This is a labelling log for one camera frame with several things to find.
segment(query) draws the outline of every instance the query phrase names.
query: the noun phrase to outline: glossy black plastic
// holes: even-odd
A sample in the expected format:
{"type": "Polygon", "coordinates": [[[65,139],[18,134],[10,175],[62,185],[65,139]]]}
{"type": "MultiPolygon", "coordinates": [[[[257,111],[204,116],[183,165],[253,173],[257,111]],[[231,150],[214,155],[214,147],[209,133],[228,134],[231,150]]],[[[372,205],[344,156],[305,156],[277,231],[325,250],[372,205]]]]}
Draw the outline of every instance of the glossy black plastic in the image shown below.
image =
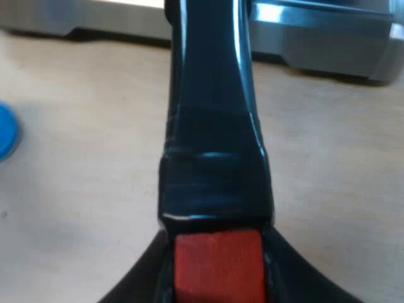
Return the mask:
{"type": "Polygon", "coordinates": [[[273,217],[245,0],[180,0],[158,216],[170,236],[273,217]]]}

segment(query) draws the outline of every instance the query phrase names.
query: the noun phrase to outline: wooden desk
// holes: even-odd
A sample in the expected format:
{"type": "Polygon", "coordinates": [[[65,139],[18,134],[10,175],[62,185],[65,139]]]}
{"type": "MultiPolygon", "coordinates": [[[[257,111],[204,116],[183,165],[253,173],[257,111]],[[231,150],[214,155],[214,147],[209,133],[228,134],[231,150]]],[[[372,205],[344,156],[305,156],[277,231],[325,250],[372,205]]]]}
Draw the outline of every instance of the wooden desk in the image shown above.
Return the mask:
{"type": "MultiPolygon", "coordinates": [[[[0,163],[0,301],[95,302],[158,230],[170,52],[0,33],[23,125],[0,163]]],[[[254,63],[276,226],[366,302],[404,302],[404,76],[390,86],[254,63]]]]}

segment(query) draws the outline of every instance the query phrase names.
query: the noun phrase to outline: metal device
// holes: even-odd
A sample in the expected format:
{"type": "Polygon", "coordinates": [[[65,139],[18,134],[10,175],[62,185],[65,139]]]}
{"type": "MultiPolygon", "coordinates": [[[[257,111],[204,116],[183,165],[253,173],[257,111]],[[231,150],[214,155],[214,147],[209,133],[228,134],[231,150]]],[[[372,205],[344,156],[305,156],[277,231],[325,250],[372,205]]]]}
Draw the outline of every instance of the metal device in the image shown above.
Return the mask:
{"type": "MultiPolygon", "coordinates": [[[[0,0],[0,27],[171,39],[163,0],[0,0]]],[[[404,65],[404,0],[253,0],[250,29],[253,52],[293,68],[392,81],[404,65]]]]}
{"type": "Polygon", "coordinates": [[[248,0],[180,0],[167,5],[173,43],[160,162],[162,231],[101,303],[360,303],[299,256],[273,226],[247,4],[248,0]],[[223,235],[231,241],[222,241],[223,235]],[[239,236],[246,246],[234,246],[239,236]],[[191,239],[185,245],[188,252],[199,245],[191,251],[191,256],[199,254],[198,259],[181,261],[184,239],[191,239]],[[219,250],[212,254],[213,247],[219,250]],[[254,258],[240,254],[248,247],[258,248],[254,258]],[[208,254],[200,255],[199,249],[208,254]],[[228,267],[212,271],[211,256],[226,260],[228,267]],[[258,264],[259,276],[253,264],[258,264]],[[186,280],[179,277],[184,272],[186,280]],[[247,276],[257,278],[257,283],[247,276]],[[235,277],[238,285],[232,283],[235,277]],[[181,288],[181,283],[191,287],[181,288]]]}

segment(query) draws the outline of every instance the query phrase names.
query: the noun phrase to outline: red block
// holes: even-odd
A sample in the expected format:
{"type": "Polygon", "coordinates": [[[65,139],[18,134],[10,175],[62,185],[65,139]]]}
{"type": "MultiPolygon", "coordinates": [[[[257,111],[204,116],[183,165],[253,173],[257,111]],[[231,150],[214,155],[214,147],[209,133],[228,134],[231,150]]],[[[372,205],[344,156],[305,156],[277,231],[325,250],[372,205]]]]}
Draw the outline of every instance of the red block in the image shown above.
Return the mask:
{"type": "Polygon", "coordinates": [[[176,303],[266,303],[261,235],[255,230],[179,235],[176,303]]]}

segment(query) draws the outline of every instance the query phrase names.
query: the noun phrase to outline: silver metal base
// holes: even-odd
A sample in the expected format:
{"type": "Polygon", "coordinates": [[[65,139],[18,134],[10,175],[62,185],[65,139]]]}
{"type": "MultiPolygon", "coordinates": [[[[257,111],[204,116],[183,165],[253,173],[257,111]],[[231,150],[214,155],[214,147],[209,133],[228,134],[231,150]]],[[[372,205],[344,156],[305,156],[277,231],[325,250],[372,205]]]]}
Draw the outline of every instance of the silver metal base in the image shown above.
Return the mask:
{"type": "MultiPolygon", "coordinates": [[[[163,0],[0,0],[0,27],[171,38],[163,0]]],[[[391,81],[404,65],[404,0],[253,0],[250,29],[254,52],[294,68],[391,81]]]]}

